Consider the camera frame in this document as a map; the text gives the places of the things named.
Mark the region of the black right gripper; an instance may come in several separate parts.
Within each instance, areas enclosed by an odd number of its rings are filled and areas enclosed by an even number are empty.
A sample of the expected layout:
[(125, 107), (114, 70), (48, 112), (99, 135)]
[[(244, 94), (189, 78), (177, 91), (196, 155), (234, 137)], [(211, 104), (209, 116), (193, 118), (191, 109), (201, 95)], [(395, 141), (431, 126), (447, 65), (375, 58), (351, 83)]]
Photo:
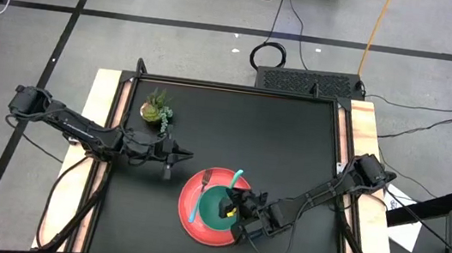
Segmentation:
[(233, 207), (236, 222), (231, 226), (231, 234), (235, 244), (253, 241), (259, 237), (272, 238), (278, 234), (278, 226), (274, 218), (273, 207), (279, 202), (267, 203), (267, 194), (257, 195), (251, 190), (226, 189), (228, 197), (220, 199), (218, 214), (221, 218), (232, 217)]

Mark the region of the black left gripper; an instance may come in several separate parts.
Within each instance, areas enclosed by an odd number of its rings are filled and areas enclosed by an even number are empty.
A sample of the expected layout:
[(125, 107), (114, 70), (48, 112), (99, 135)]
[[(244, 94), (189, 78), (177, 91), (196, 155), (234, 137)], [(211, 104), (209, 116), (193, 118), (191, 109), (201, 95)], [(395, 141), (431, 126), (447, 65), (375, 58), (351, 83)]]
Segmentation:
[(177, 162), (192, 159), (193, 153), (187, 149), (177, 147), (177, 143), (171, 137), (166, 137), (162, 142), (157, 144), (156, 155), (163, 161), (163, 179), (172, 178), (171, 168), (173, 166), (173, 152), (177, 150)]

